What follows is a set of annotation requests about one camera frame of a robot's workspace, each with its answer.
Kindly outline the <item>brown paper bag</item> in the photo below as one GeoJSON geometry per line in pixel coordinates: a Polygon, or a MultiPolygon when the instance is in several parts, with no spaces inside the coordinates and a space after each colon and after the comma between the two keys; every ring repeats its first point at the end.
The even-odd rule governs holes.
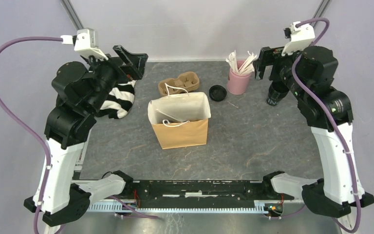
{"type": "Polygon", "coordinates": [[[206,145],[211,118],[207,95],[168,84],[165,87],[167,95],[148,104],[148,118],[161,148],[206,145]]]}

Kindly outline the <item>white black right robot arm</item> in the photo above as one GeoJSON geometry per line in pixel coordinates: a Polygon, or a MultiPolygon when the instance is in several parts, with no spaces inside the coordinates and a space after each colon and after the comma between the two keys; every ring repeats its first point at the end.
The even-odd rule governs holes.
{"type": "Polygon", "coordinates": [[[305,179],[275,171],[263,177],[262,194],[274,199],[279,194],[302,199],[318,215],[340,218],[356,205],[353,187],[357,186],[359,206],[374,203],[374,196],[364,191],[359,179],[352,181],[344,145],[352,146],[353,112],[346,94],[332,86],[338,60],[322,46],[310,46],[293,55],[282,55],[282,48],[264,47],[254,62],[263,77],[272,67],[271,85],[266,102],[276,106],[288,93],[298,102],[298,109],[315,137],[323,178],[305,179]]]}

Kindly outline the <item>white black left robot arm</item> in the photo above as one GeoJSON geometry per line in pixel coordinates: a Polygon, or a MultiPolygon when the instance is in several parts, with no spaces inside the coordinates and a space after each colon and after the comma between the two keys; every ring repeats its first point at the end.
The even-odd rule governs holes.
{"type": "Polygon", "coordinates": [[[119,195],[129,198],[133,185],[118,175],[94,180],[85,185],[72,182],[75,163],[81,155],[95,115],[118,82],[140,80],[148,55],[131,53],[116,45],[116,57],[99,59],[90,55],[84,62],[63,64],[52,81],[57,92],[55,108],[49,113],[44,134],[49,147],[48,176],[42,176],[37,193],[25,199],[31,212],[43,212],[48,226],[60,226],[80,219],[90,205],[119,195]]]}

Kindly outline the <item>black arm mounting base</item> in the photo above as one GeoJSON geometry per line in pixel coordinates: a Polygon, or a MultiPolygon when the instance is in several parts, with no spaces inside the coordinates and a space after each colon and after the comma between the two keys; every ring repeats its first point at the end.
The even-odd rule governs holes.
{"type": "Polygon", "coordinates": [[[116,195],[139,208],[251,208],[254,201],[293,200],[261,180],[133,180],[116,195]]]}

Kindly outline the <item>white wrapped stirrer sticks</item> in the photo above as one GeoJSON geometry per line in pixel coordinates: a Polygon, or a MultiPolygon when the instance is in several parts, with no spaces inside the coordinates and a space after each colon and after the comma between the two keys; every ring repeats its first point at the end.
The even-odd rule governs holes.
{"type": "Polygon", "coordinates": [[[236,51],[230,53],[225,59],[233,73],[239,76],[245,76],[255,72],[253,62],[256,61],[258,55],[250,53],[249,51],[247,53],[248,57],[245,60],[238,60],[236,51]]]}

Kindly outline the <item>pink stirrer holder cup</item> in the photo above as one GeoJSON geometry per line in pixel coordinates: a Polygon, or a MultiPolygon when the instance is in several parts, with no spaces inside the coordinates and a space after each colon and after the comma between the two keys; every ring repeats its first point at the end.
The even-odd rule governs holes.
{"type": "Polygon", "coordinates": [[[234,94],[234,95],[241,95],[243,94],[247,86],[249,84],[250,78],[253,76],[253,72],[247,74],[247,75],[238,75],[233,72],[233,70],[229,69],[229,76],[226,88],[228,92],[234,94]]]}

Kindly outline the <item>black white striped cloth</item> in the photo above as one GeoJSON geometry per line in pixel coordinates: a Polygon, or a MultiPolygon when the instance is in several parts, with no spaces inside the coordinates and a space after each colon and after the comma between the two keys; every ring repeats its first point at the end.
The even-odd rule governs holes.
{"type": "Polygon", "coordinates": [[[135,100],[135,84],[135,80],[117,83],[95,116],[107,116],[110,119],[122,119],[127,116],[135,100]]]}

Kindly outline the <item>black plastic cup lid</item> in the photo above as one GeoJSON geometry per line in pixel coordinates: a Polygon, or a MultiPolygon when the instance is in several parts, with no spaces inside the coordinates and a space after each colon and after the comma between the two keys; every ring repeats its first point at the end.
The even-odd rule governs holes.
{"type": "Polygon", "coordinates": [[[227,90],[221,85],[213,85],[208,91],[211,100],[220,102],[223,101],[227,96],[227,90]]]}

